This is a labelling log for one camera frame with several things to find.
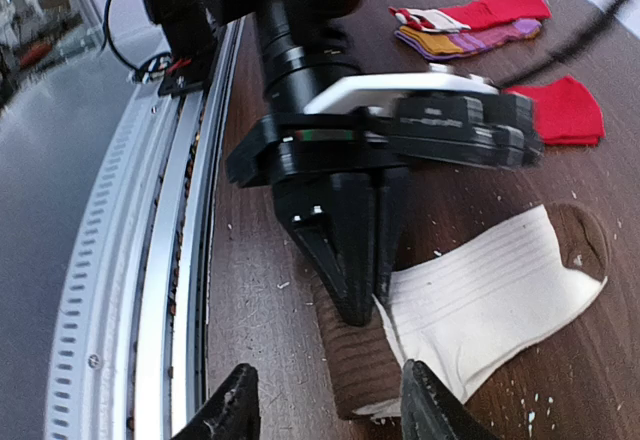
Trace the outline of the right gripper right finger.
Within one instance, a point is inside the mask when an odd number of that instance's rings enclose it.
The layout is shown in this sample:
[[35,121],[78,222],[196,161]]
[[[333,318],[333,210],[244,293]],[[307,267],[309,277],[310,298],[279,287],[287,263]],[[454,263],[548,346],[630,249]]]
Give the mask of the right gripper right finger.
[[404,440],[497,439],[422,361],[404,364],[401,395]]

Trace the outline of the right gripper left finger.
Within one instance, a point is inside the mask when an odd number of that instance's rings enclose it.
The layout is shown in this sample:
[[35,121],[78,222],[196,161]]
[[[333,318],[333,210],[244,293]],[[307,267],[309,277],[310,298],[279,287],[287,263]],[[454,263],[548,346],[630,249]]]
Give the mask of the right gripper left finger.
[[172,440],[258,440],[258,371],[238,364]]

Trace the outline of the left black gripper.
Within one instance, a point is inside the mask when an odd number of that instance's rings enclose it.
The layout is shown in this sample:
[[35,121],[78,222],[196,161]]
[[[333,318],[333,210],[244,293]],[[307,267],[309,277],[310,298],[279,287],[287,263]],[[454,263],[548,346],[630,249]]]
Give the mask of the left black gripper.
[[[276,217],[339,317],[366,326],[374,292],[389,294],[404,228],[410,171],[396,167],[417,158],[513,169],[537,164],[543,151],[527,97],[413,95],[393,101],[388,116],[267,115],[229,155],[227,176],[241,188],[275,184]],[[377,189],[372,175],[351,172],[377,169],[386,169]]]

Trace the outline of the cream sock with brown toe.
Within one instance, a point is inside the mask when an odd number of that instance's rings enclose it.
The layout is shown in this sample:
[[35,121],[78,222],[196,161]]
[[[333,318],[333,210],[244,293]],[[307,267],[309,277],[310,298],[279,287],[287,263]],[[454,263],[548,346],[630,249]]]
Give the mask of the cream sock with brown toe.
[[573,203],[539,205],[397,271],[369,324],[344,323],[311,285],[336,413],[396,417],[405,362],[425,363],[459,401],[503,364],[575,320],[607,281],[602,222]]

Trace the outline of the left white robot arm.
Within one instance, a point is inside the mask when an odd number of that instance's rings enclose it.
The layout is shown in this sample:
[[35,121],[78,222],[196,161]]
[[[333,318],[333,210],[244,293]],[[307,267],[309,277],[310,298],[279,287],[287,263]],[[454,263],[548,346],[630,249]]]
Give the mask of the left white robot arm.
[[360,0],[143,0],[181,59],[210,24],[253,15],[268,114],[227,160],[230,182],[271,189],[277,219],[340,317],[364,326],[388,298],[411,158],[493,168],[543,150],[530,99],[435,65],[365,75],[338,18]]

